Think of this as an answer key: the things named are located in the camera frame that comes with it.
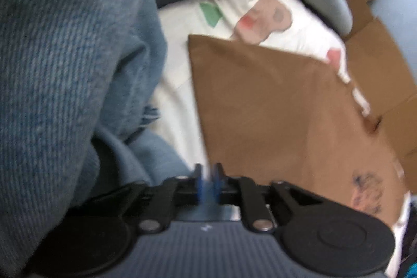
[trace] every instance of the paper bag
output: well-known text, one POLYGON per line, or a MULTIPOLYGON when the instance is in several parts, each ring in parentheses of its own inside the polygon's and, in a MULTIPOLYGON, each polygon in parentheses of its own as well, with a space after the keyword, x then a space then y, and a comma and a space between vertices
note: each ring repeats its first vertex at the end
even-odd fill
POLYGON ((395 153, 381 129, 366 128, 330 66, 205 36, 190 36, 189 53, 210 163, 258 184, 286 180, 390 226, 398 220, 405 188, 395 153))

